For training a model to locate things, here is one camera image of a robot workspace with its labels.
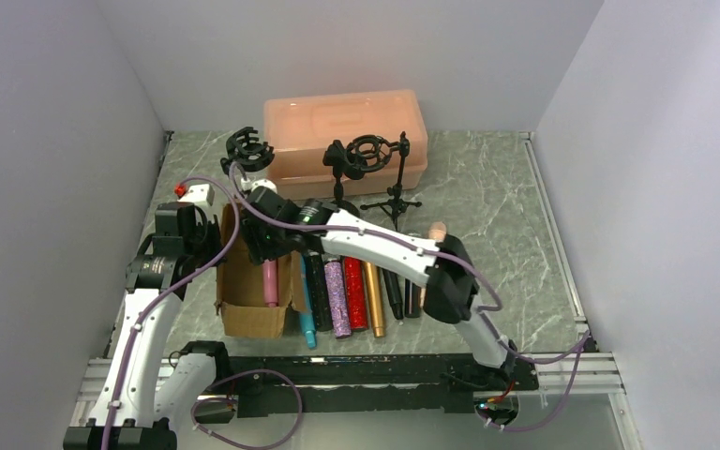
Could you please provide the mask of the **pink microphone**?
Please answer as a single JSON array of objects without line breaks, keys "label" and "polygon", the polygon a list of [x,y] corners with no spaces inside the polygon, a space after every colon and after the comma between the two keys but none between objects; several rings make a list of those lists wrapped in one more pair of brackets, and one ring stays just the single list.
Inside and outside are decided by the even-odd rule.
[{"label": "pink microphone", "polygon": [[269,308],[278,307],[278,262],[266,261],[262,265],[264,303]]}]

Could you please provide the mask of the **black glitter microphone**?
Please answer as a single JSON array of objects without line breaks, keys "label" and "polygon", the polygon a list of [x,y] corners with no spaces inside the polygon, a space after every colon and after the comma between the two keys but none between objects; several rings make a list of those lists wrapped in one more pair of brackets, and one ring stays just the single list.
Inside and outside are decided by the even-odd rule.
[{"label": "black glitter microphone", "polygon": [[319,332],[331,331],[333,329],[333,320],[329,305],[323,258],[318,253],[309,253],[303,257],[303,263],[310,309],[316,330]]}]

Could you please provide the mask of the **brown cardboard box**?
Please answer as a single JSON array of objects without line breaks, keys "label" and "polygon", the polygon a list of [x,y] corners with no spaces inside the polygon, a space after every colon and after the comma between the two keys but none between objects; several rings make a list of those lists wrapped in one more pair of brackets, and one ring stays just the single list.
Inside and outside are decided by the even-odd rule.
[{"label": "brown cardboard box", "polygon": [[277,259],[277,307],[265,304],[263,268],[249,259],[248,247],[238,236],[218,265],[215,307],[224,334],[235,338],[280,338],[290,317],[308,310],[301,255]]}]

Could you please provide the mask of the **blue plastic microphone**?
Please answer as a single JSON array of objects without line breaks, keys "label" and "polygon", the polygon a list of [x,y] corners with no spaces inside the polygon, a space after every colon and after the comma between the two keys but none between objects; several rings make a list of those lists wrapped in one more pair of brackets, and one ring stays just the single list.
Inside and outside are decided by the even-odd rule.
[{"label": "blue plastic microphone", "polygon": [[311,294],[307,280],[307,270],[304,257],[300,256],[299,260],[301,279],[303,282],[303,299],[305,304],[305,309],[299,312],[300,328],[305,338],[307,347],[310,350],[315,350],[317,348],[317,330],[313,317]]}]

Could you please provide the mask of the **red glitter microphone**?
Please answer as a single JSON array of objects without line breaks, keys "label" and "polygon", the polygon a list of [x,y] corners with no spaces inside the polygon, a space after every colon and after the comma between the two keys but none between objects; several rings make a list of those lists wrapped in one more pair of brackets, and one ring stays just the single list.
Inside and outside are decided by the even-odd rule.
[{"label": "red glitter microphone", "polygon": [[352,331],[368,329],[368,313],[363,279],[363,267],[359,260],[343,258],[346,301]]}]

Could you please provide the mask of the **black shock mount round-base stand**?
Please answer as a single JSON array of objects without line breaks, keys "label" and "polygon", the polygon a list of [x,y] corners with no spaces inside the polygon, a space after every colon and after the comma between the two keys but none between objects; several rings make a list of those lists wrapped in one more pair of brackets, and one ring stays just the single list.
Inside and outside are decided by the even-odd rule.
[{"label": "black shock mount round-base stand", "polygon": [[267,169],[275,158],[274,147],[259,137],[255,127],[242,127],[226,141],[227,156],[220,160],[222,171],[228,175],[237,190],[249,192],[249,184],[256,180],[248,173]]}]

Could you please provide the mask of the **purple glitter microphone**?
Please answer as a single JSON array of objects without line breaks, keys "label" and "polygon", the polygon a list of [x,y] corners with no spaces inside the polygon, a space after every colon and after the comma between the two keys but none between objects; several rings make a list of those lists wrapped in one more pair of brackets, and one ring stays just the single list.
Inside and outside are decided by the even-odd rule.
[{"label": "purple glitter microphone", "polygon": [[324,263],[324,274],[334,335],[336,338],[347,338],[352,334],[352,329],[340,260],[337,258],[328,259]]}]

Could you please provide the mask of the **gold microphone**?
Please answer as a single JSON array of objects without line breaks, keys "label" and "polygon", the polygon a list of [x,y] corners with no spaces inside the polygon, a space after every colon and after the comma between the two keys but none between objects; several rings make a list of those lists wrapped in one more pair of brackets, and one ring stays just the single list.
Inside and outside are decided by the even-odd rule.
[{"label": "gold microphone", "polygon": [[362,262],[362,267],[365,277],[371,330],[375,338],[383,338],[386,335],[386,331],[378,268],[371,262]]}]

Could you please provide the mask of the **black clip round-base stand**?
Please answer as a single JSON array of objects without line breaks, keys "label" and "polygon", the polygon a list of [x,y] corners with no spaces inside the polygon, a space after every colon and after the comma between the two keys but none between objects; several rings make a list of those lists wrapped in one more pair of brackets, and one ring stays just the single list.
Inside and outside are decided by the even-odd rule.
[{"label": "black clip round-base stand", "polygon": [[355,216],[359,216],[360,212],[357,206],[345,199],[344,186],[342,179],[348,177],[352,180],[360,179],[363,174],[361,171],[362,163],[357,153],[345,147],[340,140],[333,140],[324,152],[322,164],[332,169],[332,175],[335,179],[333,187],[333,203],[342,210],[346,210]]}]

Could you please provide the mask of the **slim black microphone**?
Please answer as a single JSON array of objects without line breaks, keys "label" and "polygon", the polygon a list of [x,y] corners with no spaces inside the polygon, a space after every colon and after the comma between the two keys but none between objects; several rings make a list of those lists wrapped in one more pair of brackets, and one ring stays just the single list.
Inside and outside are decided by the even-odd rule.
[{"label": "slim black microphone", "polygon": [[392,271],[381,268],[382,280],[388,300],[388,304],[392,310],[395,319],[401,321],[404,319],[404,304],[399,286],[398,275]]}]

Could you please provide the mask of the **black tripod shock mount stand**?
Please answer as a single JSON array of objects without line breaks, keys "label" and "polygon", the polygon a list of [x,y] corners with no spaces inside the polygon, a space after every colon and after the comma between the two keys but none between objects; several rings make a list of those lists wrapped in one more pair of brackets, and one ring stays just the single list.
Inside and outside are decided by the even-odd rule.
[{"label": "black tripod shock mount stand", "polygon": [[386,195],[385,200],[363,203],[360,209],[382,209],[396,231],[399,230],[401,217],[409,209],[422,205],[420,201],[408,201],[403,197],[406,162],[411,150],[405,131],[401,131],[394,141],[374,134],[361,135],[346,147],[349,168],[345,177],[357,184],[352,194]]}]

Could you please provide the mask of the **black silver-head microphone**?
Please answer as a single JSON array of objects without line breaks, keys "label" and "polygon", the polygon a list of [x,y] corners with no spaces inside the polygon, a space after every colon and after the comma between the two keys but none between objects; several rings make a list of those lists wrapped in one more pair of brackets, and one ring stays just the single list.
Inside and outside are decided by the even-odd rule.
[{"label": "black silver-head microphone", "polygon": [[421,315],[421,287],[406,279],[404,282],[404,317],[418,318]]}]

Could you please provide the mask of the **peach beige microphone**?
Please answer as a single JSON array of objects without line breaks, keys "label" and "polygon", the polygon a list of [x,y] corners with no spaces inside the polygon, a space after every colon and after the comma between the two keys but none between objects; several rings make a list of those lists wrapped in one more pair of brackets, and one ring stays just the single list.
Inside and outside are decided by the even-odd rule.
[{"label": "peach beige microphone", "polygon": [[[427,238],[441,243],[447,235],[447,228],[443,222],[433,222],[427,230]],[[419,306],[422,308],[426,303],[426,289],[423,288],[420,294]]]}]

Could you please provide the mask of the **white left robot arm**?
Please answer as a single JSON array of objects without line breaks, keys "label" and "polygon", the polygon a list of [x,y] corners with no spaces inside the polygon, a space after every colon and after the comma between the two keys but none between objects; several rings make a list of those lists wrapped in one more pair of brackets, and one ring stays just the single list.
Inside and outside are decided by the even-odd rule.
[{"label": "white left robot arm", "polygon": [[158,385],[164,348],[187,285],[224,256],[210,201],[166,202],[127,266],[124,314],[105,383],[66,449],[174,449],[185,411],[227,363],[225,347],[193,343],[183,366]]}]

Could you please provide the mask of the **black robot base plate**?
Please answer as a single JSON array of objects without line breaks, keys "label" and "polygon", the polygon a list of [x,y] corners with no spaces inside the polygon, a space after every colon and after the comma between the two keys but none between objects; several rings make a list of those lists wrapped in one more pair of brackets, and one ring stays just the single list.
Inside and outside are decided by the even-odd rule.
[{"label": "black robot base plate", "polygon": [[468,353],[231,356],[206,395],[235,401],[240,418],[278,413],[440,410],[473,413],[484,396],[535,391],[533,365],[502,368]]}]

